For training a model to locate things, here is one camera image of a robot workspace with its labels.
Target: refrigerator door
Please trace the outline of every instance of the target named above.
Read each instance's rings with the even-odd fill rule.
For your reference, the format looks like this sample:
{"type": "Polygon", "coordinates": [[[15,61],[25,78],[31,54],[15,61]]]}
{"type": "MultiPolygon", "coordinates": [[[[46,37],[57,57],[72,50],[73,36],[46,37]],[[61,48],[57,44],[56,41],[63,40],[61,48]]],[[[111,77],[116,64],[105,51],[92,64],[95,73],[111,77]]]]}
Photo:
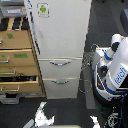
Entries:
{"type": "Polygon", "coordinates": [[[79,79],[43,80],[47,99],[77,98],[79,79]]]}
{"type": "Polygon", "coordinates": [[[79,77],[82,59],[43,60],[38,61],[44,78],[69,78],[79,77]]]}
{"type": "Polygon", "coordinates": [[[25,0],[38,58],[83,55],[91,1],[25,0]]]}

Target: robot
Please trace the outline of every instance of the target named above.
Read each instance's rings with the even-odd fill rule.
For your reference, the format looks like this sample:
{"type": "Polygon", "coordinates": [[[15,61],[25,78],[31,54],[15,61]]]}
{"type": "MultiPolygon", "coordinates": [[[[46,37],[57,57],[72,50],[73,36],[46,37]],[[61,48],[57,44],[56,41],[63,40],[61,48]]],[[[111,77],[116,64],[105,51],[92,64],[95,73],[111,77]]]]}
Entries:
{"type": "Polygon", "coordinates": [[[96,48],[92,69],[95,96],[105,105],[118,104],[128,91],[128,37],[114,34],[111,47],[96,48]]]}

